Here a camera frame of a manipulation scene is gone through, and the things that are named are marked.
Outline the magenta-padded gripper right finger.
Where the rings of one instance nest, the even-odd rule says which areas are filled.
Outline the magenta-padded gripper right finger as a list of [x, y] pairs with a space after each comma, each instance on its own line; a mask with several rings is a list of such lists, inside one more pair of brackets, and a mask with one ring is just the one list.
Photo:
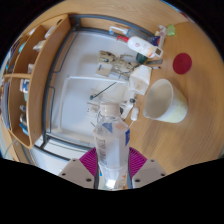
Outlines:
[[143, 187], [165, 176], [165, 170], [155, 159], [147, 159], [136, 149], [130, 149], [127, 174], [128, 189]]

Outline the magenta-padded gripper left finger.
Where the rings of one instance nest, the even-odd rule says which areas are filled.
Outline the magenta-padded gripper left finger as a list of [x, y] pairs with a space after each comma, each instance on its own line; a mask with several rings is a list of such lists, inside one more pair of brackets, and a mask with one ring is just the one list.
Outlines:
[[58, 176], [83, 188], [97, 189], [99, 168], [96, 149], [92, 148], [79, 159], [72, 158]]

